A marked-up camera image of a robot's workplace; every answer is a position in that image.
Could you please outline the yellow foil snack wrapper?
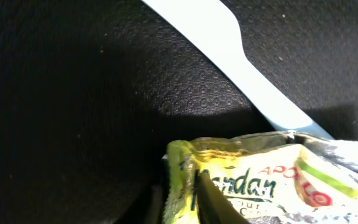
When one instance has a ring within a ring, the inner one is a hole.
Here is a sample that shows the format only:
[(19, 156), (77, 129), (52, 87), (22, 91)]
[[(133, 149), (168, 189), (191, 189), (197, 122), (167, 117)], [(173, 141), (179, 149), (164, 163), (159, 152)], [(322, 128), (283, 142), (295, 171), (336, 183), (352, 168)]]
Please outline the yellow foil snack wrapper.
[(294, 131), (167, 146), (164, 223), (200, 223), (197, 178), (206, 174), (245, 220), (358, 223), (358, 142)]

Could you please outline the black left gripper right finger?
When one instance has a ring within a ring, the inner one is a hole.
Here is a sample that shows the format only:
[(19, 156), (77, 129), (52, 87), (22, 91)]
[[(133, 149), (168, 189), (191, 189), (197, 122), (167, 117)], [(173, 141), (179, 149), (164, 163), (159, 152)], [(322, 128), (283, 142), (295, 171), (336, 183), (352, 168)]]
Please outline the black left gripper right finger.
[(201, 224), (249, 224), (242, 215), (235, 211), (232, 204), (213, 184), (207, 174), (198, 175), (195, 190)]

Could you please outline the light blue spoon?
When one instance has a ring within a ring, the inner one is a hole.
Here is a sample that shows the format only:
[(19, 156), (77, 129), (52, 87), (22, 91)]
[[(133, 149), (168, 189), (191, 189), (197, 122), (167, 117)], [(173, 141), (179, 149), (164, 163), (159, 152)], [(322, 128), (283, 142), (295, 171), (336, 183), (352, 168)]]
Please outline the light blue spoon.
[(239, 23), (220, 0), (143, 0), (199, 49), (277, 131), (293, 130), (332, 139), (248, 60)]

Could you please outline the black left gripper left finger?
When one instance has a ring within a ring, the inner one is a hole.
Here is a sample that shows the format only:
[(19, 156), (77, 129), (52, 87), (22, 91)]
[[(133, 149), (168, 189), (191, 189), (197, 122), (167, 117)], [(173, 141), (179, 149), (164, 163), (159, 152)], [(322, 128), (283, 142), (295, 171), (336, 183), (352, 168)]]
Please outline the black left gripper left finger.
[(152, 184), (114, 224), (162, 224), (166, 198), (166, 189), (161, 184)]

